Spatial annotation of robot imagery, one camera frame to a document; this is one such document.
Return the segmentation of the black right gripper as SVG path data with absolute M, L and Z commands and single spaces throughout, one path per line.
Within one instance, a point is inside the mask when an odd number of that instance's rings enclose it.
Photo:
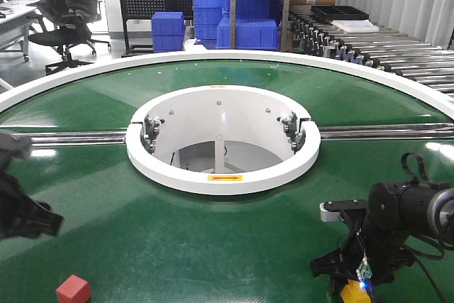
M 329 275 L 338 284 L 356 280 L 356 269 L 366 255 L 372 269 L 372 277 L 361 281 L 368 284 L 384 284 L 394 280 L 394 273 L 404 266 L 415 263 L 412 253 L 404 248 L 409 237 L 405 230 L 387 230 L 372 223 L 368 209 L 347 214 L 347 238 L 341 246 L 310 262 L 314 277 Z

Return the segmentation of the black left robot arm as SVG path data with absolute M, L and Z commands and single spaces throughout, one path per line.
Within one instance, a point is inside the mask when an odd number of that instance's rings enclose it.
M 25 160 L 31 148 L 29 137 L 1 131 L 1 239 L 56 236 L 63 222 L 48 203 L 29 197 L 17 178 L 7 173 L 11 161 Z

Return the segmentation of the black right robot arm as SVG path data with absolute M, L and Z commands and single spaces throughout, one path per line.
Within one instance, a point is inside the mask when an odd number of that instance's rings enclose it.
M 349 232 L 342 246 L 310 262 L 313 276 L 330 275 L 339 284 L 365 280 L 359 267 L 366 260 L 373 285 L 390 283 L 415 261 L 404 247 L 408 237 L 432 238 L 439 247 L 453 243 L 453 188 L 447 182 L 379 182 L 366 200 L 321 203 L 321 219 L 342 221 Z

